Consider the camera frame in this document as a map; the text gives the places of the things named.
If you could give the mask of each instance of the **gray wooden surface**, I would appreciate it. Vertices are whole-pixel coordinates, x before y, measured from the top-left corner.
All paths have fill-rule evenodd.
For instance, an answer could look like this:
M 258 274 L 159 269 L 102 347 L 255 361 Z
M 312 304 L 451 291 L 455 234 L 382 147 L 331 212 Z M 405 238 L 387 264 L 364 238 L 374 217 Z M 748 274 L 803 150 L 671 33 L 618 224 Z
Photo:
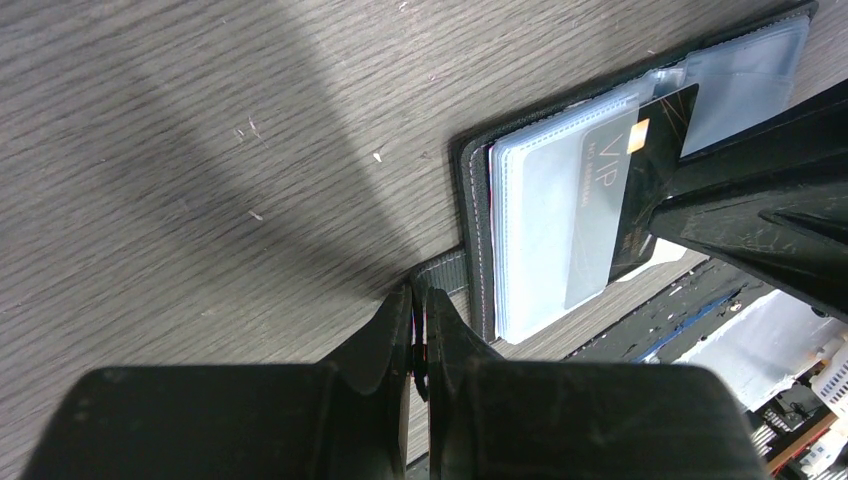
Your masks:
M 4 2 L 0 478 L 87 369 L 320 358 L 458 243 L 453 135 L 773 5 Z M 796 99 L 848 76 L 846 16 Z M 695 261 L 499 348 L 559 358 Z

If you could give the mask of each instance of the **wood grain surface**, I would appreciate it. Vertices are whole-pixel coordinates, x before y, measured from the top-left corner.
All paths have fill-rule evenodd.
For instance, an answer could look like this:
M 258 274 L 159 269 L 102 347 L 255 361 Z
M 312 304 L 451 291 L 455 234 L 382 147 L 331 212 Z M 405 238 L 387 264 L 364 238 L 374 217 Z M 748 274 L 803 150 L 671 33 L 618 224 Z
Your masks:
M 4 2 L 0 478 L 88 369 L 322 357 L 459 242 L 451 137 L 775 5 Z M 846 16 L 796 101 L 848 76 Z M 561 358 L 695 261 L 498 348 Z

